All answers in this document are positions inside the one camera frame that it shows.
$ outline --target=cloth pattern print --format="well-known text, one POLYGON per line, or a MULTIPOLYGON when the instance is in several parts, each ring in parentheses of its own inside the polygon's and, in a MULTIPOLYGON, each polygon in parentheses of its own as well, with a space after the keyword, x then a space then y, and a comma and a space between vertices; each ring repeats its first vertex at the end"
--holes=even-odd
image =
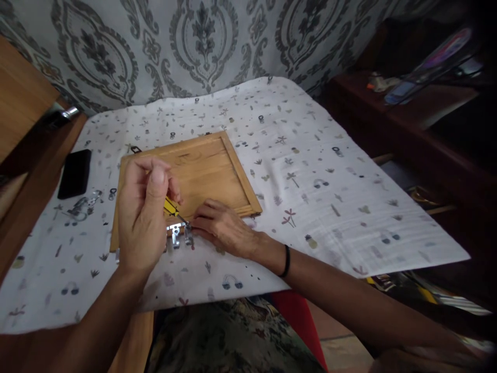
MULTIPOLYGON (((121 157, 222 130, 263 209, 245 219, 253 229, 356 277, 469 257, 301 88, 259 78, 89 118, 73 149, 92 151, 87 193, 55 192, 47 204, 0 289, 0 332, 75 323, 102 291, 117 267, 109 247, 121 157)), ((200 237, 195 250, 180 242, 152 271, 141 310, 288 288, 200 237)))
POLYGON ((167 312, 147 372, 164 371, 324 372, 281 314, 257 296, 167 312))

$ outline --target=hand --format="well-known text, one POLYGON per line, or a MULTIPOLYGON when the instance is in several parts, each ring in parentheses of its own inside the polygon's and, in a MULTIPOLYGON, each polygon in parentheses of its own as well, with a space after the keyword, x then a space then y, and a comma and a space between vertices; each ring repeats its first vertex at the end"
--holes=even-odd
POLYGON ((119 204, 119 267, 128 271, 152 271, 166 246, 164 219, 166 195, 183 203, 171 166, 147 156, 126 167, 119 204))
POLYGON ((192 233, 205 238, 234 256, 251 259, 259 245, 259 234, 246 225, 237 213, 213 199, 206 199, 195 211, 192 233))

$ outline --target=bottle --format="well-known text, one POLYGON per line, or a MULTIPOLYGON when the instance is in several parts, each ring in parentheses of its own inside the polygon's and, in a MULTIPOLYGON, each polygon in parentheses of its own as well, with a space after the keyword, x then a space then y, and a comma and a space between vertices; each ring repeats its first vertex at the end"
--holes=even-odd
POLYGON ((52 132, 66 125, 79 113, 79 109, 71 107, 66 111, 55 111, 48 115, 41 123, 40 129, 43 132, 52 132))

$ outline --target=fingernail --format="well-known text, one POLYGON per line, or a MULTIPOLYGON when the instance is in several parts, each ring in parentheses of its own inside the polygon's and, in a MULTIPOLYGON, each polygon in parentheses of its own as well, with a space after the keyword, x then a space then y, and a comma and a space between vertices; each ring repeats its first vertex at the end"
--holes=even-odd
POLYGON ((162 185, 164 184, 164 180, 166 178, 166 173, 162 169, 162 167, 154 167, 152 170, 152 182, 154 184, 162 185))

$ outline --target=yellow screwdriver handle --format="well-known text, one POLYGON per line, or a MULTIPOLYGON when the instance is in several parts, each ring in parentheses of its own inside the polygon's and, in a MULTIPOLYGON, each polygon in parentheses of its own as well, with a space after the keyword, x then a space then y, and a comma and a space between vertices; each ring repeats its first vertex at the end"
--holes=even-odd
POLYGON ((171 216, 178 216, 179 212, 176 206, 172 203, 169 197, 166 196, 166 200, 164 201, 164 210, 171 214, 171 216))

